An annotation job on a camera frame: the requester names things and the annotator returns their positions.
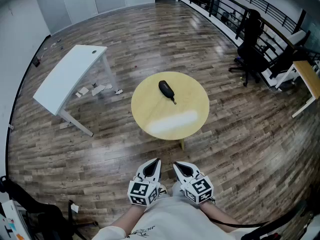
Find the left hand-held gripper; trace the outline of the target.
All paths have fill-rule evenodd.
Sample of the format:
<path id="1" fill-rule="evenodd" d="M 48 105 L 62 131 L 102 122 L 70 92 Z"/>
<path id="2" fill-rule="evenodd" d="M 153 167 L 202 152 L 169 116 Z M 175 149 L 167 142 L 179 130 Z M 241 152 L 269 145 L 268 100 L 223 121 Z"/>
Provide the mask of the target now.
<path id="1" fill-rule="evenodd" d="M 160 158 L 142 164 L 129 182 L 127 195 L 132 205 L 150 206 L 159 195 L 162 162 Z"/>

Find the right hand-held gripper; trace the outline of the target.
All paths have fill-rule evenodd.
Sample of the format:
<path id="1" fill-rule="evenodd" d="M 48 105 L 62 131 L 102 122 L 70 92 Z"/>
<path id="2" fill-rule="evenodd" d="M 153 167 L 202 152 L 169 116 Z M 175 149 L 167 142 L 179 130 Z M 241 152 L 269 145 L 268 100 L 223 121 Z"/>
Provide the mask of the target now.
<path id="1" fill-rule="evenodd" d="M 214 200 L 214 187 L 208 176 L 200 173 L 200 169 L 193 163 L 176 161 L 173 169 L 184 196 L 199 205 L 205 201 Z"/>

